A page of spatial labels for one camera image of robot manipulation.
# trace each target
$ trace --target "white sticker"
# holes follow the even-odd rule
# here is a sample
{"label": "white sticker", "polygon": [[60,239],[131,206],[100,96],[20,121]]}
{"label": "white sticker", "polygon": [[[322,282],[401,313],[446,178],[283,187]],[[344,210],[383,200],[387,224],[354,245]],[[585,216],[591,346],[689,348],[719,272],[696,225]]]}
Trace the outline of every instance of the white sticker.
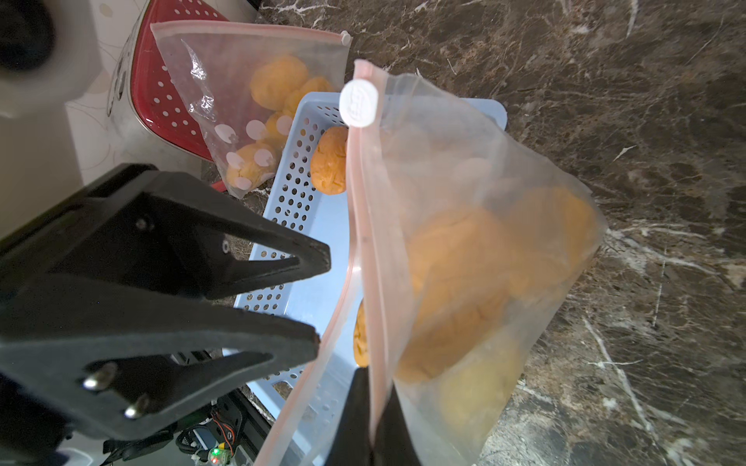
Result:
{"label": "white sticker", "polygon": [[347,126],[366,127],[373,124],[378,108],[378,89],[372,82],[353,79],[339,94],[339,113]]}
{"label": "white sticker", "polygon": [[254,162],[260,167],[268,167],[275,158],[272,156],[272,152],[266,149],[259,149],[254,152]]}
{"label": "white sticker", "polygon": [[246,135],[254,141],[262,139],[267,134],[267,128],[259,120],[251,120],[246,124]]}
{"label": "white sticker", "polygon": [[236,131],[228,125],[217,125],[215,126],[215,134],[227,143],[232,143],[238,140],[236,137]]}
{"label": "white sticker", "polygon": [[267,181],[270,178],[274,178],[275,175],[276,175],[275,173],[265,173],[265,174],[263,174],[261,177],[259,177],[259,184],[264,183],[265,181]]}
{"label": "white sticker", "polygon": [[245,189],[248,191],[249,189],[251,189],[251,180],[244,177],[236,178],[236,188]]}
{"label": "white sticker", "polygon": [[241,156],[236,154],[235,152],[228,152],[225,155],[225,159],[228,161],[228,165],[232,166],[236,170],[241,169],[241,167],[245,163]]}
{"label": "white sticker", "polygon": [[278,128],[279,134],[282,134],[283,136],[287,136],[288,134],[290,134],[291,126],[292,126],[292,118],[290,118],[288,115],[282,115],[280,118],[278,118],[277,128]]}

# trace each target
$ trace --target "white dots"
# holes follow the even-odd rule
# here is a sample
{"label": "white dots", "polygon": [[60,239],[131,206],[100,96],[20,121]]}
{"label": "white dots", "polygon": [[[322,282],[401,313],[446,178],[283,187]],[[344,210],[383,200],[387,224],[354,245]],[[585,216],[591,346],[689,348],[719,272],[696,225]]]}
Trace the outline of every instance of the white dots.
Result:
{"label": "white dots", "polygon": [[240,169],[245,163],[244,159],[235,152],[228,152],[225,155],[225,159],[226,161],[228,161],[228,165],[232,166],[236,170]]}
{"label": "white dots", "polygon": [[272,152],[266,149],[259,149],[254,152],[254,162],[260,167],[268,167],[270,163],[274,162],[275,158],[272,156]]}
{"label": "white dots", "polygon": [[249,180],[248,178],[244,178],[244,177],[238,177],[238,178],[236,178],[236,185],[235,186],[238,189],[249,190],[249,189],[251,189],[251,180]]}
{"label": "white dots", "polygon": [[276,124],[278,133],[282,134],[283,136],[287,136],[290,134],[290,127],[292,126],[292,118],[290,118],[288,115],[282,115],[280,118],[278,118],[278,122]]}
{"label": "white dots", "polygon": [[233,142],[234,139],[238,140],[238,138],[236,138],[236,131],[234,131],[233,128],[228,125],[215,126],[215,134],[217,134],[220,139],[226,141],[229,144]]}
{"label": "white dots", "polygon": [[246,124],[246,135],[254,141],[262,139],[266,135],[266,127],[259,120],[251,120]]}

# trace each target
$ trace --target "orange dough ball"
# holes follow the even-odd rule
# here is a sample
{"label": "orange dough ball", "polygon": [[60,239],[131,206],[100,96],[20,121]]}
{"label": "orange dough ball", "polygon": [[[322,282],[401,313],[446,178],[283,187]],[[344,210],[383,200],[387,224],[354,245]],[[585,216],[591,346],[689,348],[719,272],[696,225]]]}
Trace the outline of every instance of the orange dough ball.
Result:
{"label": "orange dough ball", "polygon": [[334,86],[326,78],[318,76],[309,79],[300,89],[293,91],[285,99],[285,112],[294,116],[301,99],[309,92],[335,92]]}
{"label": "orange dough ball", "polygon": [[259,68],[251,77],[251,97],[264,108],[279,111],[287,96],[308,79],[308,68],[298,58],[285,55]]}
{"label": "orange dough ball", "polygon": [[319,140],[311,157],[311,183],[327,195],[341,194],[347,189],[347,128],[331,127]]}

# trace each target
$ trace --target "plastic zipper bag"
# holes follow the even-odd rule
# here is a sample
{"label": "plastic zipper bag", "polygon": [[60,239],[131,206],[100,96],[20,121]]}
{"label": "plastic zipper bag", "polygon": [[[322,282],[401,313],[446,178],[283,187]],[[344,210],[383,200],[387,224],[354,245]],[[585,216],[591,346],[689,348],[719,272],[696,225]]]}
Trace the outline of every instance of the plastic zipper bag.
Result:
{"label": "plastic zipper bag", "polygon": [[151,29],[237,198],[275,176],[303,96],[341,89],[351,43],[346,32],[278,25],[171,21]]}

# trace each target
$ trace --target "dough ball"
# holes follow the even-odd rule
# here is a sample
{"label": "dough ball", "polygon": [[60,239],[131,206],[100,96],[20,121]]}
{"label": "dough ball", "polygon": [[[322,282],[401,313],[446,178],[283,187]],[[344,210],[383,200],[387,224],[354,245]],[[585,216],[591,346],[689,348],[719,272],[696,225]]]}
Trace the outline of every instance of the dough ball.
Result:
{"label": "dough ball", "polygon": [[309,92],[335,92],[337,89],[331,85],[326,78],[318,76],[316,78],[309,79],[300,89],[292,91],[285,99],[285,111],[288,114],[295,116],[295,112],[298,110],[298,104],[301,103],[301,99]]}
{"label": "dough ball", "polygon": [[347,189],[347,128],[331,127],[319,140],[311,157],[311,183],[327,195],[340,194]]}
{"label": "dough ball", "polygon": [[308,68],[298,58],[285,55],[259,68],[251,77],[251,97],[264,108],[279,111],[287,96],[308,79]]}
{"label": "dough ball", "polygon": [[574,278],[598,246],[592,205],[561,186],[528,190],[513,205],[506,223],[520,251],[511,265],[510,294],[536,300]]}
{"label": "dough ball", "polygon": [[241,157],[241,166],[228,166],[225,172],[226,181],[231,186],[250,191],[275,176],[280,158],[269,144],[255,142],[245,145],[236,154]]}
{"label": "dough ball", "polygon": [[486,210],[437,215],[407,242],[420,307],[397,378],[424,382],[459,362],[499,325],[508,301],[507,232]]}
{"label": "dough ball", "polygon": [[355,321],[355,333],[352,338],[352,350],[355,355],[355,362],[361,368],[367,368],[370,364],[368,357],[368,333],[366,330],[366,311],[363,307],[363,301],[360,301],[360,307],[357,309],[357,320]]}
{"label": "dough ball", "polygon": [[523,368],[513,340],[501,336],[495,344],[499,348],[480,350],[474,360],[444,374],[439,384],[439,411],[445,425],[459,443],[477,452],[513,395]]}
{"label": "dough ball", "polygon": [[264,124],[264,137],[259,140],[264,144],[269,144],[273,148],[277,149],[278,153],[281,154],[287,137],[290,131],[289,123],[292,124],[292,115],[287,112],[275,112],[273,113],[267,122]]}

